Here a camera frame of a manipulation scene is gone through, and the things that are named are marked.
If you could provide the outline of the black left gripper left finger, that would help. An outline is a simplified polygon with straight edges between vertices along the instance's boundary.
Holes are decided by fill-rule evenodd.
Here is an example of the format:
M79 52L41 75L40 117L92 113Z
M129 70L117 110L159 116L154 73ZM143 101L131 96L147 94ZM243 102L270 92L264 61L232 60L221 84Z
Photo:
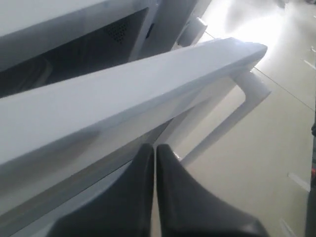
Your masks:
M130 166L96 198L59 219L52 237L148 237L154 194L154 149L143 144Z

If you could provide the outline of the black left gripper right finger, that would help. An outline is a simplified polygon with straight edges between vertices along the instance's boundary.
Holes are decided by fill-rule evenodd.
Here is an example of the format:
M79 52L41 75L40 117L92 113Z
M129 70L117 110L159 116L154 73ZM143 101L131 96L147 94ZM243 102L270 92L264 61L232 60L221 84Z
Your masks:
M180 163L167 144L156 149L157 196L163 237L267 237L254 216L222 201Z

